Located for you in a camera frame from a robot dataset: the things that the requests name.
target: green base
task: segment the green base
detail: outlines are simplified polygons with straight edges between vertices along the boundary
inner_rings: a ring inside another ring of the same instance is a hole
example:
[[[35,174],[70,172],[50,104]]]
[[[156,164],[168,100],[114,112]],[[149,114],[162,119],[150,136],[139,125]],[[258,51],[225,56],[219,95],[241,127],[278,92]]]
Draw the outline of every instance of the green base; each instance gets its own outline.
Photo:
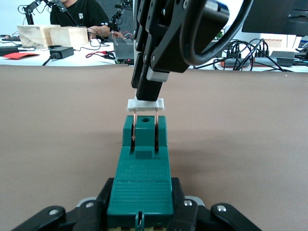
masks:
[[[166,118],[159,116],[159,151],[155,117],[138,116],[131,150],[133,116],[123,128],[123,146],[107,210],[108,227],[165,227],[173,215]]]

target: black mount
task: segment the black mount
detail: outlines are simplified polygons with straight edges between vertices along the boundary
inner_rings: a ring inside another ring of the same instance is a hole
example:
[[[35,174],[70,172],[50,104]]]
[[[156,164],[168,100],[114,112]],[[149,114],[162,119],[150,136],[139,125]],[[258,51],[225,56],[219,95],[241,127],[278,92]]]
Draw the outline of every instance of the black mount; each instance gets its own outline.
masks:
[[[121,18],[122,14],[125,10],[133,10],[133,1],[132,0],[121,0],[120,5],[115,5],[115,8],[117,8],[117,12],[111,17],[111,20],[109,22],[109,26],[112,30],[119,32],[119,24],[117,22],[118,19]]]
[[[109,178],[95,200],[83,202],[70,212],[60,206],[47,207],[13,229],[13,231],[106,231],[107,208],[113,178]],[[172,178],[174,216],[167,231],[260,231],[260,229],[226,203],[206,209],[185,199],[180,180]]]

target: brown table surface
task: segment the brown table surface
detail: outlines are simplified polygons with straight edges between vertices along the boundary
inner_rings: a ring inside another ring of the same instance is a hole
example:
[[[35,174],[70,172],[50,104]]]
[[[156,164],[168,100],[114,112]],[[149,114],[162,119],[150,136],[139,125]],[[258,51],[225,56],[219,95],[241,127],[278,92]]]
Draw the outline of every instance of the brown table surface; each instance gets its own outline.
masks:
[[[67,211],[116,172],[133,68],[0,70],[0,230]],[[308,228],[308,74],[171,73],[171,174],[209,208],[232,204],[265,231]]]

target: wooden block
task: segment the wooden block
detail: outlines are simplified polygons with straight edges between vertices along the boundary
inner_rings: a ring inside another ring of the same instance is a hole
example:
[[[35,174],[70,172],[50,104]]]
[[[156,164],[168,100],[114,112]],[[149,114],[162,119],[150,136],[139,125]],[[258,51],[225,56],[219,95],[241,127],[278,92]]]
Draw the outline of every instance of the wooden block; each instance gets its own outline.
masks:
[[[17,26],[21,44],[24,47],[48,48],[52,45],[50,29],[59,25],[24,25]]]
[[[79,49],[89,42],[88,32],[85,27],[64,26],[51,28],[50,35],[53,45],[73,47],[74,49]]]

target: red paper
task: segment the red paper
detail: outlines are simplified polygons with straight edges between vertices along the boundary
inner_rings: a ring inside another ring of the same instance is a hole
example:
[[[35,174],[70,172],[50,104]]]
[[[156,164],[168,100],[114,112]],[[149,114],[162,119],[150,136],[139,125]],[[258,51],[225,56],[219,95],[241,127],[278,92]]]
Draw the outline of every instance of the red paper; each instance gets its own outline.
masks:
[[[9,59],[25,59],[25,58],[29,58],[29,57],[37,56],[37,55],[39,54],[30,53],[30,52],[15,52],[11,54],[6,54],[3,57],[9,58]]]

